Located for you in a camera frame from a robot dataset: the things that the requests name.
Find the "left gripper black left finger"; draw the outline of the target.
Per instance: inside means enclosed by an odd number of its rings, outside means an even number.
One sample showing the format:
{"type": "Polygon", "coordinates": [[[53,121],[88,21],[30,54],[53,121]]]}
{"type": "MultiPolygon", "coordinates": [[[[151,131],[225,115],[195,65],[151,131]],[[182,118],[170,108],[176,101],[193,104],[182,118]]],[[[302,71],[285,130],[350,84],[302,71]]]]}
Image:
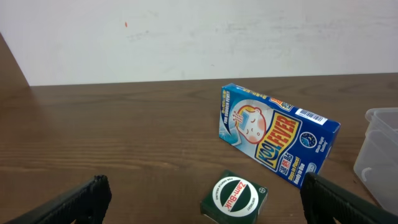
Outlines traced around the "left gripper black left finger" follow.
{"type": "Polygon", "coordinates": [[[106,175],[96,175],[84,184],[49,200],[7,224],[87,223],[102,224],[112,198],[106,175]]]}

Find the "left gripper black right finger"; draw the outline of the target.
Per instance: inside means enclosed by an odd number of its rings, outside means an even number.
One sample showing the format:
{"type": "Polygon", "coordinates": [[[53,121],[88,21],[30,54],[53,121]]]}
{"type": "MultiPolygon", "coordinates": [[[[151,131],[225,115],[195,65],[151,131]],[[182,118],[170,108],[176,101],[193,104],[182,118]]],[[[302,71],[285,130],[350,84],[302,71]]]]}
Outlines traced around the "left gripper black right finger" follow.
{"type": "Polygon", "coordinates": [[[300,189],[308,224],[397,224],[397,216],[357,197],[314,172],[300,189]]]}

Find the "clear plastic container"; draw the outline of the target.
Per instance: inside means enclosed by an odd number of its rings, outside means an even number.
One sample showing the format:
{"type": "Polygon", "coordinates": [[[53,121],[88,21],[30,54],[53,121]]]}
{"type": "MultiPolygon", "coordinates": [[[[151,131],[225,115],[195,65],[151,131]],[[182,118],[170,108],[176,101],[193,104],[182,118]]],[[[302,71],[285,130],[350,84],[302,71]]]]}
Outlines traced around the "clear plastic container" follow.
{"type": "Polygon", "coordinates": [[[366,112],[369,126],[354,173],[378,204],[397,215],[397,108],[366,112]]]}

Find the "blue KoolFever box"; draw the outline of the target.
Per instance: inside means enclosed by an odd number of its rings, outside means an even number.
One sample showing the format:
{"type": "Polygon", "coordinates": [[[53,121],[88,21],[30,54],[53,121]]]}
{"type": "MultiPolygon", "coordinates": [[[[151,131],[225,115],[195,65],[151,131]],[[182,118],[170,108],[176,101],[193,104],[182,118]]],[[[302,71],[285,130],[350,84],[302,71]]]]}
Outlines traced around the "blue KoolFever box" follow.
{"type": "Polygon", "coordinates": [[[219,137],[298,188],[319,173],[340,126],[234,83],[221,89],[219,137]]]}

